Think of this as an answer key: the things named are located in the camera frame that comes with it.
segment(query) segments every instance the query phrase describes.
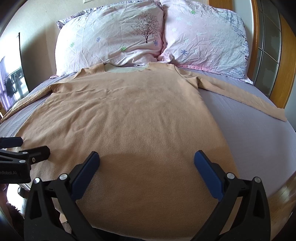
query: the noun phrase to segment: metal screw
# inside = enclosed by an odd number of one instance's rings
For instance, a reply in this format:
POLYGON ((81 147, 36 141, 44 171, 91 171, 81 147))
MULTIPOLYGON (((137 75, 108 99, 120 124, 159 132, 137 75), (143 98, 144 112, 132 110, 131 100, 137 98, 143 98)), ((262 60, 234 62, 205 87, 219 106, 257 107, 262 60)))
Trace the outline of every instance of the metal screw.
POLYGON ((229 173, 227 173, 227 178, 234 179, 235 175, 233 173, 229 172, 229 173))
POLYGON ((257 183, 260 183, 261 182, 261 179, 259 177, 255 177, 254 178, 254 181, 257 182, 257 183))
POLYGON ((65 173, 64 173, 64 174, 61 174, 61 175, 59 176, 60 180, 66 180, 67 177, 68 177, 68 175, 65 174, 65 173))
POLYGON ((39 182, 40 182, 40 178, 38 178, 38 177, 35 178, 33 182, 34 182, 35 184, 39 183, 39 182))

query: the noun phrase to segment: wall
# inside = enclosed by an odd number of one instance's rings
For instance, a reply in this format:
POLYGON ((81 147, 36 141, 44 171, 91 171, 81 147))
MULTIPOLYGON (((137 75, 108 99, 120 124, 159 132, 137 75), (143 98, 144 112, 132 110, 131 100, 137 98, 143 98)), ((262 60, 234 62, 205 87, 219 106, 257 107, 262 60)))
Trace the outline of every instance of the wall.
POLYGON ((288 99, 288 103, 285 107, 285 114, 294 130, 296 130, 296 77, 294 79, 294 84, 288 99))

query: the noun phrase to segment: flower print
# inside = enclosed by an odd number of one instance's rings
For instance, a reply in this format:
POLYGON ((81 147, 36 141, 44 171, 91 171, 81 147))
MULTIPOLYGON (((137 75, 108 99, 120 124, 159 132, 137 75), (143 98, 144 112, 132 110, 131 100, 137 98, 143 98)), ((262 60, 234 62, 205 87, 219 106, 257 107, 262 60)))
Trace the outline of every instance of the flower print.
POLYGON ((183 49, 183 50, 181 50, 181 54, 183 54, 183 55, 187 55, 187 51, 185 50, 185 49, 183 49))

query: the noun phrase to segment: tree print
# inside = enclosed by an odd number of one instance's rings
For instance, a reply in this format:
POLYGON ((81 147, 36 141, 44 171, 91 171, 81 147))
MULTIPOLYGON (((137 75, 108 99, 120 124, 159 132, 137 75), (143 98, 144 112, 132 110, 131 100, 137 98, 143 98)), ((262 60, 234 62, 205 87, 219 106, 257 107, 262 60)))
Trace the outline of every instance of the tree print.
POLYGON ((157 17, 151 13, 142 13, 139 18, 131 25, 134 35, 142 35, 148 43, 148 37, 155 37, 158 32, 159 22, 157 17))

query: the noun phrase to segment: pillow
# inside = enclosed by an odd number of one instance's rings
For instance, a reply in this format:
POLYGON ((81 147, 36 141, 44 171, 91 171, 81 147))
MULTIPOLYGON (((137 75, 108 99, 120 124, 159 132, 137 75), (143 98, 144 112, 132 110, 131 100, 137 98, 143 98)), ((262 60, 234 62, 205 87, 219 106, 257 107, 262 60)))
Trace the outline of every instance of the pillow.
POLYGON ((165 12, 158 60, 243 79, 249 48, 242 19, 233 11, 188 0, 160 0, 165 12))
POLYGON ((153 1, 129 1, 84 10, 57 21, 57 75, 98 63, 115 66, 156 62, 162 49, 163 10, 153 1))

